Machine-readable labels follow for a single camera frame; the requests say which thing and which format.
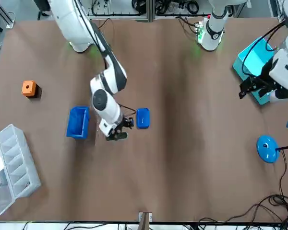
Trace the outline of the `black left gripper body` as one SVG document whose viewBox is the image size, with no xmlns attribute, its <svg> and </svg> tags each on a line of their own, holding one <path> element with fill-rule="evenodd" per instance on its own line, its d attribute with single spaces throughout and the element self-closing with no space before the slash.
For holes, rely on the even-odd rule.
<svg viewBox="0 0 288 230">
<path fill-rule="evenodd" d="M 276 89 L 275 81 L 270 77 L 269 73 L 272 69 L 273 59 L 269 59 L 262 67 L 259 76 L 255 77 L 254 89 Z"/>
</svg>

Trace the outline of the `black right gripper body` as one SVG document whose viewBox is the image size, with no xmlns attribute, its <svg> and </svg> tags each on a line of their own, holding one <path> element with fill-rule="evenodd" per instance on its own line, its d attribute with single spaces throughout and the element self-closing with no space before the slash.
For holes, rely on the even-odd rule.
<svg viewBox="0 0 288 230">
<path fill-rule="evenodd" d="M 123 119 L 119 125 L 115 128 L 115 133 L 121 133 L 125 127 L 129 127 L 128 119 Z"/>
</svg>

